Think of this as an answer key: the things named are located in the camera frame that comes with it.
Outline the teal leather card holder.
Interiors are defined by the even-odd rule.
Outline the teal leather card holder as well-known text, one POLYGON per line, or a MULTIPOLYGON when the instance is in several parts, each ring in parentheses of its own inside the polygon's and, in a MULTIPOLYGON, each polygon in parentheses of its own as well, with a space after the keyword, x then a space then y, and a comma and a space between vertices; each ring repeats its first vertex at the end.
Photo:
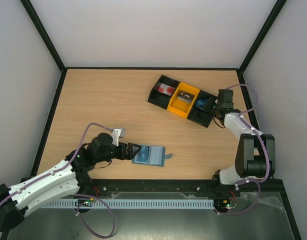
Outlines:
POLYGON ((171 159, 172 154, 166 154, 166 147, 162 145, 145 145, 149 146, 149 163, 148 164, 138 164, 145 166, 163 167, 165 165, 165 160, 171 159))

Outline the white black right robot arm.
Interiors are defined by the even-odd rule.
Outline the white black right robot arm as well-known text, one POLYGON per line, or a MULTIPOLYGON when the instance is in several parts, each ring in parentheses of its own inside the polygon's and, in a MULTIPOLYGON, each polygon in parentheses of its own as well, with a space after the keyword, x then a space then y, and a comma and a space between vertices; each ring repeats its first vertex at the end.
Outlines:
POLYGON ((221 126, 230 130, 238 139, 234 164, 217 170, 212 176, 212 192, 224 195, 229 185, 238 187, 246 183, 263 183, 275 171, 275 138, 251 125, 243 113, 234 108, 234 92, 225 88, 218 91, 213 116, 221 126))

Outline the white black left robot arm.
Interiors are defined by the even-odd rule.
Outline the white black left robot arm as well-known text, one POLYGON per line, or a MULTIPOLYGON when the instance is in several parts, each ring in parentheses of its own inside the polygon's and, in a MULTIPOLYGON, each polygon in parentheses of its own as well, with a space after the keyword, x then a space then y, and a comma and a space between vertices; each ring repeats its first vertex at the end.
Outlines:
POLYGON ((96 164, 113 159, 132 160, 141 150, 134 143, 122 143, 112 135, 100 133, 90 143, 80 142, 77 149, 45 172, 8 187, 0 185, 0 232, 20 225, 43 205, 71 196, 86 195, 93 181, 88 172, 96 164))

